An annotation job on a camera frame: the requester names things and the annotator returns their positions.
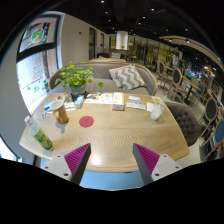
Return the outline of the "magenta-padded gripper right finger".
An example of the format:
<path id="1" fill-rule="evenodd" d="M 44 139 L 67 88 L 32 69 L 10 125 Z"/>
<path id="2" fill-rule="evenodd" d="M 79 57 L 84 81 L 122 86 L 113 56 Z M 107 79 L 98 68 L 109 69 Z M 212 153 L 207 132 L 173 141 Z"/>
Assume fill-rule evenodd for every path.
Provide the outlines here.
<path id="1" fill-rule="evenodd" d="M 132 153 L 145 185 L 182 169 L 169 155 L 159 155 L 136 143 L 133 144 Z"/>

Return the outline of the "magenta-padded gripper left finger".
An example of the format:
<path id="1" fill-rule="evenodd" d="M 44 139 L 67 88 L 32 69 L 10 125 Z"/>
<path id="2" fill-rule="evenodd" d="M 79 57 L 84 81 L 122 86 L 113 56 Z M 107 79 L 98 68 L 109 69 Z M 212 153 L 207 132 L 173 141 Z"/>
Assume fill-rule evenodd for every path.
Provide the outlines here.
<path id="1" fill-rule="evenodd" d="M 87 143 L 66 155 L 54 156 L 44 167 L 56 176 L 79 185 L 91 154 L 91 144 Z"/>

